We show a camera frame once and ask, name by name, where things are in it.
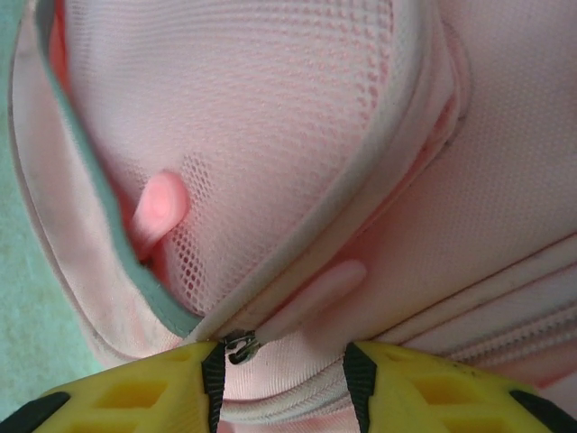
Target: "green surface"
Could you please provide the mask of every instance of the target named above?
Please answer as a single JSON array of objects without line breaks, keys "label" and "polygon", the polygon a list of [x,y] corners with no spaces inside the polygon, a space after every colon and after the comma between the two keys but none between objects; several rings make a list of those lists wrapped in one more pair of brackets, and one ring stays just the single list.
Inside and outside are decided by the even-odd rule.
[{"label": "green surface", "polygon": [[8,72],[23,0],[0,0],[0,419],[99,365],[32,233],[7,134]]}]

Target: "yellow plastic part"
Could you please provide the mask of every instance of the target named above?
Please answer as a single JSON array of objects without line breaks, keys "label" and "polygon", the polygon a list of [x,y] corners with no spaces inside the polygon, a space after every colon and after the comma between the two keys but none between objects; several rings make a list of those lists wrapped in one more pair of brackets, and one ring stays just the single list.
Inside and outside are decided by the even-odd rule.
[{"label": "yellow plastic part", "polygon": [[184,346],[50,390],[70,400],[34,433],[210,433],[201,363],[215,347]]},{"label": "yellow plastic part", "polygon": [[356,343],[376,365],[369,432],[549,433],[509,392],[534,390],[474,368],[382,343]]}]

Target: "black rubber edge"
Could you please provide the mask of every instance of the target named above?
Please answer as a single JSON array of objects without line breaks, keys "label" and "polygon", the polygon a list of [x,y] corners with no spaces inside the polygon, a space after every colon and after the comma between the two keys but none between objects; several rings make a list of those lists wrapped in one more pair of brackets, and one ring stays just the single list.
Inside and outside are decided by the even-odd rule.
[{"label": "black rubber edge", "polygon": [[210,433],[216,433],[220,409],[223,407],[224,344],[219,343],[202,362],[202,377],[205,394],[208,395],[208,430]]},{"label": "black rubber edge", "polygon": [[68,400],[70,394],[54,392],[38,400],[29,401],[0,422],[0,433],[33,433]]},{"label": "black rubber edge", "polygon": [[520,390],[511,391],[509,394],[552,433],[577,433],[577,420],[552,401]]},{"label": "black rubber edge", "polygon": [[355,343],[350,343],[344,352],[343,369],[361,433],[369,433],[369,398],[375,392],[377,365]]}]

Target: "pink backpack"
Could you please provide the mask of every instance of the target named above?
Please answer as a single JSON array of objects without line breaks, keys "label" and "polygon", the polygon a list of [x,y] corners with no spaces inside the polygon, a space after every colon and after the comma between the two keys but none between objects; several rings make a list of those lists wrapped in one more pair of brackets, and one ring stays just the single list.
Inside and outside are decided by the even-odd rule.
[{"label": "pink backpack", "polygon": [[577,416],[575,23],[574,0],[28,0],[14,164],[98,359],[224,339],[223,432],[357,431],[359,339]]}]

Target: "pink mesh fabric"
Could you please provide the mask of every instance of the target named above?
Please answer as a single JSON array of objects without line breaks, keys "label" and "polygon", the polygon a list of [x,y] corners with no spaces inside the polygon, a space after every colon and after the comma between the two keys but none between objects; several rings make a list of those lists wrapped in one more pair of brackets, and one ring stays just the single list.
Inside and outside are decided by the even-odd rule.
[{"label": "pink mesh fabric", "polygon": [[387,80],[390,1],[68,0],[70,85],[136,203],[173,170],[191,195],[164,243],[169,287],[204,314],[355,154]]}]

